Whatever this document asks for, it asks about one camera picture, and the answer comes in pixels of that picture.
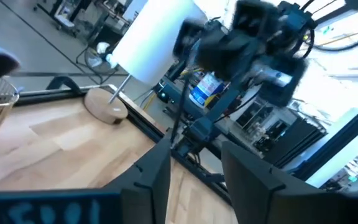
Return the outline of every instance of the wooden lamp base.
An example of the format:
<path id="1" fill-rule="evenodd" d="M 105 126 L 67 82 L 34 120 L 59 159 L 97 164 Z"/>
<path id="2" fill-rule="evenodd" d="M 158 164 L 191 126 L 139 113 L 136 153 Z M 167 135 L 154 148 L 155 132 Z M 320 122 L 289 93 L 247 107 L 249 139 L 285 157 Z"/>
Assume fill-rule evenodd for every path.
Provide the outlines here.
<path id="1" fill-rule="evenodd" d="M 93 88 L 86 94 L 84 104 L 99 120 L 108 124 L 119 124 L 128 116 L 128 109 L 119 98 L 109 103 L 111 97 L 112 93 L 101 88 Z"/>

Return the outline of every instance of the metal stand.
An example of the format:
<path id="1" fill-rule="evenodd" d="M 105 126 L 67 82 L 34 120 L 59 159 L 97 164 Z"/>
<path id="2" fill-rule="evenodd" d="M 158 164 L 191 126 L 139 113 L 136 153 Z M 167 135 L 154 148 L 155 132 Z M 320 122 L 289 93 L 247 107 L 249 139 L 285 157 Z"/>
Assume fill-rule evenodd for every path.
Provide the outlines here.
<path id="1" fill-rule="evenodd" d="M 109 103 L 112 103 L 114 99 L 118 96 L 119 92 L 127 85 L 129 80 L 131 79 L 131 75 L 128 75 L 127 78 L 122 82 L 122 84 L 118 87 L 116 92 L 112 95 L 112 97 L 109 100 Z"/>

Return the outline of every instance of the wooden tabletop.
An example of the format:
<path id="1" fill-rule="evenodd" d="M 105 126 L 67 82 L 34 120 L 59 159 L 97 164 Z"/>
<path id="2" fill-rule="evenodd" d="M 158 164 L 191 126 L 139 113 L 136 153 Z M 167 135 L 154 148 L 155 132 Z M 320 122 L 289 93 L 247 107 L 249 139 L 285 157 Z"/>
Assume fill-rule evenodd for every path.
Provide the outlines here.
<path id="1" fill-rule="evenodd" d="M 17 107 L 0 128 L 0 190 L 102 187 L 154 144 L 128 120 L 95 119 L 82 99 Z M 167 223 L 236 223 L 232 208 L 174 160 L 171 172 Z"/>

